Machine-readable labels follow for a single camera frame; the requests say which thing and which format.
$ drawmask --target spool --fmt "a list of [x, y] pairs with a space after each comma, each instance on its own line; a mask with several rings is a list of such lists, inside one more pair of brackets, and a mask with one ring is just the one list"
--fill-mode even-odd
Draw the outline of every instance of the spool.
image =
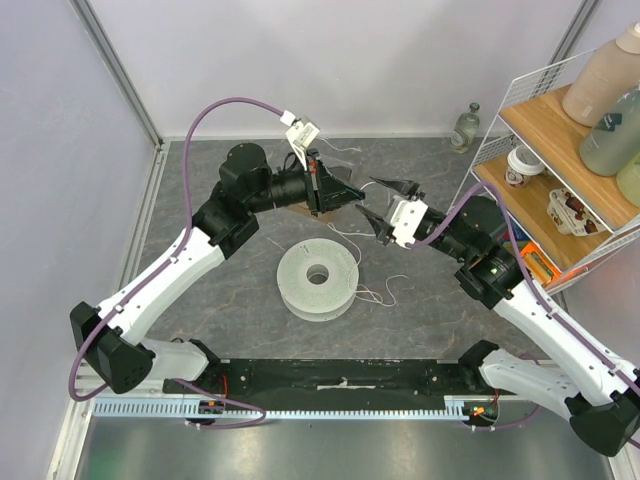
[[313, 238], [291, 247], [276, 274], [282, 301], [310, 322], [326, 322], [346, 312], [356, 298], [358, 265], [345, 247]]

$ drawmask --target beige bottle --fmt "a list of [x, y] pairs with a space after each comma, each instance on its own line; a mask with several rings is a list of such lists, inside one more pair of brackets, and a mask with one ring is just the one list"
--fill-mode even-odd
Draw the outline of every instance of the beige bottle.
[[593, 127], [607, 108], [638, 81], [640, 22], [594, 52], [562, 100], [562, 107], [576, 122]]
[[616, 181], [626, 199], [640, 208], [640, 152], [618, 172]]

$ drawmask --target gray wall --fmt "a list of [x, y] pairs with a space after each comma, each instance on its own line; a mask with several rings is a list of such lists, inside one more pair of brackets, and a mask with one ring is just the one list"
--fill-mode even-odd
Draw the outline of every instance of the gray wall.
[[67, 0], [0, 15], [0, 472], [42, 479], [68, 400], [68, 314], [116, 288], [152, 147]]
[[[163, 135], [220, 98], [308, 115], [324, 135], [488, 127], [514, 77], [545, 66], [581, 0], [92, 0]], [[226, 107], [200, 136], [282, 135]]]
[[[604, 0], [576, 53], [596, 48], [640, 21], [638, 0]], [[640, 366], [640, 241], [565, 292], [571, 314], [615, 352]], [[640, 434], [635, 437], [640, 441]]]

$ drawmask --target wooden plank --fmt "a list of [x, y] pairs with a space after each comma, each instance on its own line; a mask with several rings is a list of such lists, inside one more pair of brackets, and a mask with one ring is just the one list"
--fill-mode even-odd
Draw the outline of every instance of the wooden plank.
[[618, 230], [640, 214], [640, 209], [624, 198], [615, 177], [596, 175], [580, 159], [578, 147], [590, 129], [564, 113], [562, 99], [568, 89], [566, 86], [505, 108], [500, 116], [587, 208], [612, 230]]
[[604, 232], [576, 237], [571, 234], [563, 235], [558, 231], [551, 217], [547, 215], [549, 192], [563, 187], [555, 177], [536, 175], [522, 188], [510, 187], [504, 179], [507, 169], [506, 155], [474, 168], [482, 180], [498, 188], [509, 211], [563, 272], [570, 270], [611, 235]]

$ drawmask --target white cup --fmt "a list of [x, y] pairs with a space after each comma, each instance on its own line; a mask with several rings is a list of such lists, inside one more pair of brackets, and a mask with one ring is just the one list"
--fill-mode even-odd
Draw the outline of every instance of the white cup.
[[510, 187], [524, 187], [531, 177], [544, 171], [544, 164], [526, 145], [518, 145], [507, 156], [507, 171], [504, 179]]

